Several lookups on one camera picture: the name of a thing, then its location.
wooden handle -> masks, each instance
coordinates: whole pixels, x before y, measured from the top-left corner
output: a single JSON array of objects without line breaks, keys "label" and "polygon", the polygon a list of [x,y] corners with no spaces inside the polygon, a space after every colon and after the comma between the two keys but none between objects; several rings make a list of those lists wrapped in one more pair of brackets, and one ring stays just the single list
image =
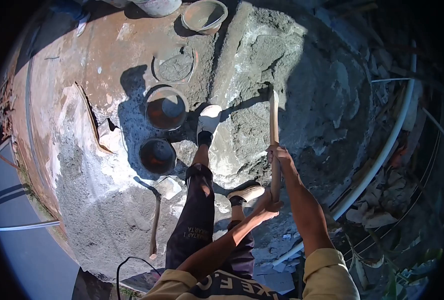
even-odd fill
[{"label": "wooden handle", "polygon": [[150,236],[150,253],[149,258],[154,260],[157,257],[157,226],[159,225],[159,215],[161,211],[161,196],[155,196],[155,215],[154,215],[154,223],[152,225],[152,235]]},{"label": "wooden handle", "polygon": [[[270,102],[270,145],[279,146],[279,95],[273,87],[269,87]],[[281,166],[279,160],[275,157],[272,159],[272,183],[270,185],[270,193],[272,201],[279,201],[281,189]]]}]

asphalt road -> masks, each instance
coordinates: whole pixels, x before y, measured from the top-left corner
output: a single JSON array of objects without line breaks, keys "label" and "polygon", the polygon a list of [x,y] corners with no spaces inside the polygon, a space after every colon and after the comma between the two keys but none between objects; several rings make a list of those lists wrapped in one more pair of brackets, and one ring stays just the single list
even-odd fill
[{"label": "asphalt road", "polygon": [[[9,143],[0,153],[14,162]],[[17,171],[0,159],[0,227],[40,221],[23,192]],[[0,242],[14,277],[30,299],[72,298],[79,265],[47,229],[0,231]]]}]

white shoe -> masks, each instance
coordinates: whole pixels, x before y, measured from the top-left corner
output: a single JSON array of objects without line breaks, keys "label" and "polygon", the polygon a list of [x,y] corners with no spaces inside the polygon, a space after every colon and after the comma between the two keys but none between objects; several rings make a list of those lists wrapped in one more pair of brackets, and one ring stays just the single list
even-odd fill
[{"label": "white shoe", "polygon": [[246,202],[262,196],[265,188],[260,185],[253,185],[243,190],[236,190],[227,195],[227,199],[234,196],[241,196]]},{"label": "white shoe", "polygon": [[81,34],[84,32],[85,27],[87,26],[87,22],[89,21],[90,17],[91,17],[91,13],[87,12],[87,15],[85,17],[83,17],[80,21],[78,21],[77,37],[80,37]]},{"label": "white shoe", "polygon": [[214,135],[217,131],[217,126],[221,120],[222,107],[217,104],[212,104],[204,108],[198,117],[197,124],[197,146],[199,146],[199,133],[207,131],[211,133],[211,140],[214,140]]}]

black bucket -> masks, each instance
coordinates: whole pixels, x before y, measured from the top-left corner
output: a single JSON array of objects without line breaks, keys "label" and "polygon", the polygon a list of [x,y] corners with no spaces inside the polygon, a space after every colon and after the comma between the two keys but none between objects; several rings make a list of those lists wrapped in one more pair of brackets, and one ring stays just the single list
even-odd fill
[{"label": "black bucket", "polygon": [[165,139],[147,139],[140,147],[139,157],[150,173],[168,175],[176,167],[176,151]]}]

shirt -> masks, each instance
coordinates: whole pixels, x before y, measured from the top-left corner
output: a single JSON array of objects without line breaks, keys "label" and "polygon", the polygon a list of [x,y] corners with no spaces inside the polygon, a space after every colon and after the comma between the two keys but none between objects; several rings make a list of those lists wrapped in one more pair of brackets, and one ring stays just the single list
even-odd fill
[{"label": "shirt", "polygon": [[[336,249],[317,249],[307,257],[304,267],[304,300],[359,300],[359,293]],[[200,282],[185,271],[165,270],[144,300],[285,300],[287,297],[255,280],[239,278],[217,270]]]}]

